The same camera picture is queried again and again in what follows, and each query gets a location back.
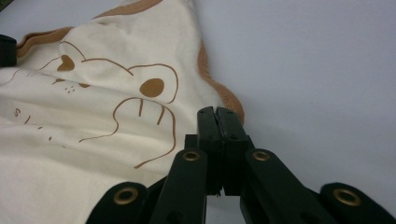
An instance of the white surface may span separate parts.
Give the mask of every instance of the white surface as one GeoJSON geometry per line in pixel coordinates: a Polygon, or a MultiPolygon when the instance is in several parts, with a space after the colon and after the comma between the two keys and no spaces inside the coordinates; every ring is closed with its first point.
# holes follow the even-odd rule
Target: white surface
{"type": "MultiPolygon", "coordinates": [[[[118,1],[14,1],[0,33],[76,26],[118,1]]],[[[343,182],[396,216],[396,2],[194,1],[212,77],[246,111],[256,147],[307,187],[343,182]]],[[[242,223],[209,199],[206,223],[242,223]]]]}

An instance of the cream fabric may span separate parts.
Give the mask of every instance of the cream fabric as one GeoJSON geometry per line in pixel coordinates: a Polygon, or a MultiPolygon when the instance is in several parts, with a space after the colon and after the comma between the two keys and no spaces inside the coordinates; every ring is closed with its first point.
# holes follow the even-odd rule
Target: cream fabric
{"type": "Polygon", "coordinates": [[[199,109],[243,117],[207,76],[189,1],[123,1],[18,51],[0,69],[0,223],[84,223],[112,186],[165,176],[199,109]]]}

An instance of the brown fabric edging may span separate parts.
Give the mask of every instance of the brown fabric edging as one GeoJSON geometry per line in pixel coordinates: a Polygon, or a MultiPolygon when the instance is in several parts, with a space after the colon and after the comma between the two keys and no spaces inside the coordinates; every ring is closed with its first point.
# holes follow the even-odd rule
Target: brown fabric edging
{"type": "Polygon", "coordinates": [[[34,45],[54,43],[62,40],[71,29],[73,29],[73,27],[64,27],[58,30],[31,33],[24,36],[21,43],[17,45],[17,57],[23,57],[34,45]]]}
{"type": "Polygon", "coordinates": [[[138,2],[122,6],[122,7],[115,7],[113,9],[110,9],[109,11],[106,11],[96,17],[105,17],[105,16],[116,16],[116,15],[131,15],[135,13],[139,13],[142,11],[145,11],[151,7],[156,6],[157,4],[161,3],[162,0],[140,0],[138,2]]]}
{"type": "Polygon", "coordinates": [[[207,54],[203,44],[201,45],[201,49],[198,53],[197,63],[199,75],[201,76],[201,78],[218,92],[225,107],[236,112],[239,119],[241,120],[241,123],[243,124],[245,122],[245,111],[238,98],[236,98],[236,96],[225,86],[213,80],[212,77],[209,75],[207,68],[207,54]]]}

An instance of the black object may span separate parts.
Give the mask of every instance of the black object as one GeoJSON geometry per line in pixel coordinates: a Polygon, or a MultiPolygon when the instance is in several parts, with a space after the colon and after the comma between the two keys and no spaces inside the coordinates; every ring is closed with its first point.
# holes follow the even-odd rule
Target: black object
{"type": "Polygon", "coordinates": [[[257,149],[236,114],[219,107],[198,112],[197,134],[186,135],[168,177],[146,189],[122,183],[94,207],[87,223],[202,224],[206,195],[240,196],[246,223],[396,224],[358,189],[329,184],[305,188],[272,152],[257,149]]]}
{"type": "Polygon", "coordinates": [[[17,64],[17,41],[9,36],[0,35],[0,67],[17,64]]]}

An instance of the brass ring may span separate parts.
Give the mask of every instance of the brass ring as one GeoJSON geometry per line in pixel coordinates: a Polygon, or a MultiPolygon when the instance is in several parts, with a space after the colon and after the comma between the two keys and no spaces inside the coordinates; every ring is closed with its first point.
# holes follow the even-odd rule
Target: brass ring
{"type": "Polygon", "coordinates": [[[119,204],[119,205],[125,205],[128,203],[132,203],[134,200],[136,200],[138,196],[138,191],[136,188],[132,187],[126,187],[123,189],[120,189],[117,191],[117,193],[114,195],[114,203],[119,204]],[[122,193],[129,193],[127,197],[122,197],[122,193]]]}
{"type": "Polygon", "coordinates": [[[332,195],[334,195],[334,197],[341,203],[347,204],[349,206],[361,205],[361,198],[356,193],[354,193],[353,191],[351,191],[349,189],[335,189],[332,191],[332,195]],[[343,197],[343,194],[347,194],[352,199],[343,197]]]}
{"type": "Polygon", "coordinates": [[[257,151],[253,153],[253,157],[258,161],[268,161],[269,159],[271,159],[271,156],[268,155],[268,153],[262,151],[257,151]]]}
{"type": "Polygon", "coordinates": [[[201,155],[194,151],[189,151],[183,154],[183,159],[186,161],[198,161],[201,155]]]}

